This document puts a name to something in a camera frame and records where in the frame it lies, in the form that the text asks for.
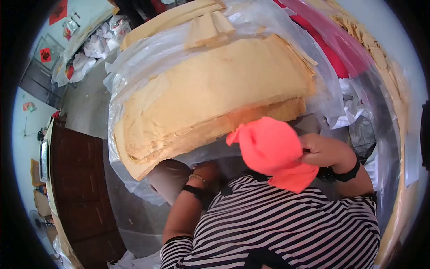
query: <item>brown cabinet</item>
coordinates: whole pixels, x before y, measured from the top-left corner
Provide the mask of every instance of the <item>brown cabinet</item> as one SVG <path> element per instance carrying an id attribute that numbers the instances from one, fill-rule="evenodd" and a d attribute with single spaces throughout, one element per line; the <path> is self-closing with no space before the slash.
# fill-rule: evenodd
<path id="1" fill-rule="evenodd" d="M 64 233 L 85 268 L 107 268 L 126 248 L 109 202 L 102 140 L 53 124 L 50 180 Z"/>

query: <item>pink cloth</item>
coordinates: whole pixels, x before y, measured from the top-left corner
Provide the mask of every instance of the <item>pink cloth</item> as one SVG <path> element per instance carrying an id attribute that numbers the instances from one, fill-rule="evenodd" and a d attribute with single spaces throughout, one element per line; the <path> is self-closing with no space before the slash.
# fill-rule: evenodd
<path id="1" fill-rule="evenodd" d="M 263 117 L 241 124 L 228 134 L 226 143 L 239 143 L 246 165 L 273 176 L 268 183 L 280 189 L 300 193 L 318 173 L 318 166 L 296 161 L 303 155 L 303 149 L 296 132 L 283 121 Z"/>

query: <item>wall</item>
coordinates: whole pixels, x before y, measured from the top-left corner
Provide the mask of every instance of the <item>wall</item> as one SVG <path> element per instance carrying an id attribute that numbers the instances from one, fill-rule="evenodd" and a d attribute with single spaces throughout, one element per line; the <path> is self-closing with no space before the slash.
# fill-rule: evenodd
<path id="1" fill-rule="evenodd" d="M 23 111 L 22 104 L 27 102 L 33 102 L 36 110 L 33 112 Z M 36 134 L 24 137 L 25 118 L 27 117 L 25 132 L 29 135 L 37 133 L 42 127 L 46 127 L 51 115 L 56 111 L 55 108 L 39 101 L 18 87 L 13 107 L 12 154 L 16 181 L 27 214 L 31 210 L 37 210 L 34 203 L 34 187 L 31 183 L 30 159 L 39 161 L 40 142 L 37 140 Z M 46 251 L 49 254 L 53 254 L 54 250 L 48 238 L 45 237 L 41 241 Z"/>
<path id="2" fill-rule="evenodd" d="M 68 0 L 67 2 L 67 14 L 73 16 L 73 19 L 79 24 L 80 30 L 90 25 L 94 19 L 97 19 L 112 8 L 113 6 L 107 0 Z M 36 51 L 40 37 L 45 37 L 46 34 L 50 34 L 64 48 L 67 47 L 67 39 L 63 37 L 63 22 L 65 20 L 66 18 L 63 18 L 52 25 L 49 25 L 49 19 L 45 22 L 31 48 L 30 58 L 33 57 Z"/>

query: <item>striped shirt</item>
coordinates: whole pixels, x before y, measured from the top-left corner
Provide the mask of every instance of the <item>striped shirt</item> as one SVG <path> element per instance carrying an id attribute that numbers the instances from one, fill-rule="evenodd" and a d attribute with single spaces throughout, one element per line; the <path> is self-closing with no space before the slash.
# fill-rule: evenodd
<path id="1" fill-rule="evenodd" d="M 161 268 L 373 268 L 380 235 L 372 196 L 329 201 L 251 175 L 229 183 L 201 217 L 194 238 L 161 249 Z"/>

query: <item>concrete floor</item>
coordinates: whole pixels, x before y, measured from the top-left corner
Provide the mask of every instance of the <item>concrete floor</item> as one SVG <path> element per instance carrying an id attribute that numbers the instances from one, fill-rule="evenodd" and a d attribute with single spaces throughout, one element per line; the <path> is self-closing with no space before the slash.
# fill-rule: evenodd
<path id="1" fill-rule="evenodd" d="M 115 55 L 108 57 L 113 62 Z M 104 170 L 112 210 L 121 237 L 136 257 L 146 257 L 160 250 L 161 234 L 170 211 L 168 204 L 153 205 L 130 193 L 109 164 L 108 109 L 111 94 L 103 85 L 107 76 L 104 61 L 67 91 L 63 112 L 67 112 L 66 127 L 103 139 Z"/>

